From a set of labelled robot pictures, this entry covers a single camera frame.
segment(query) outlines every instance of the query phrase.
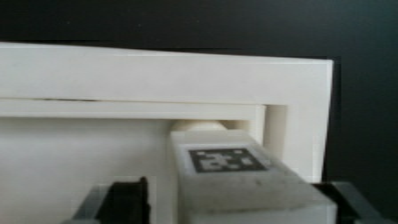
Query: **black object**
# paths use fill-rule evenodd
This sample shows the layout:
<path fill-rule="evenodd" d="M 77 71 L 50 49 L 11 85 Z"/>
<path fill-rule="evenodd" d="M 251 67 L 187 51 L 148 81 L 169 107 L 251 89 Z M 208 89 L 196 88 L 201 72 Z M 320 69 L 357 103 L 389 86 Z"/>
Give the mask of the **black object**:
<path fill-rule="evenodd" d="M 96 219 L 101 224 L 149 224 L 148 181 L 114 183 Z"/>
<path fill-rule="evenodd" d="M 364 196 L 348 182 L 315 184 L 338 204 L 338 224 L 395 224 L 384 219 Z"/>
<path fill-rule="evenodd" d="M 149 224 L 148 180 L 96 186 L 80 209 L 62 224 Z"/>

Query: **white surface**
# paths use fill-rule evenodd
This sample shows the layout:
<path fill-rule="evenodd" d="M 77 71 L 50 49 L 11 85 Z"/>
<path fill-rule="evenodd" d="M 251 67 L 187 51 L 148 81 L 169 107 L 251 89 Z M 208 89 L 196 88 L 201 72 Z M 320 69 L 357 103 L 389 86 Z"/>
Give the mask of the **white surface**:
<path fill-rule="evenodd" d="M 283 105 L 265 145 L 320 180 L 332 61 L 4 43 L 0 74 L 2 98 Z"/>
<path fill-rule="evenodd" d="M 96 185 L 149 180 L 151 223 L 174 224 L 171 120 L 0 119 L 0 223 L 59 224 Z"/>
<path fill-rule="evenodd" d="M 242 154 L 242 148 L 254 158 Z M 244 131 L 173 132 L 171 150 L 178 164 L 180 223 L 334 224 L 332 201 Z M 192 153 L 203 165 L 194 165 Z M 247 161 L 258 161 L 267 170 L 247 171 Z"/>

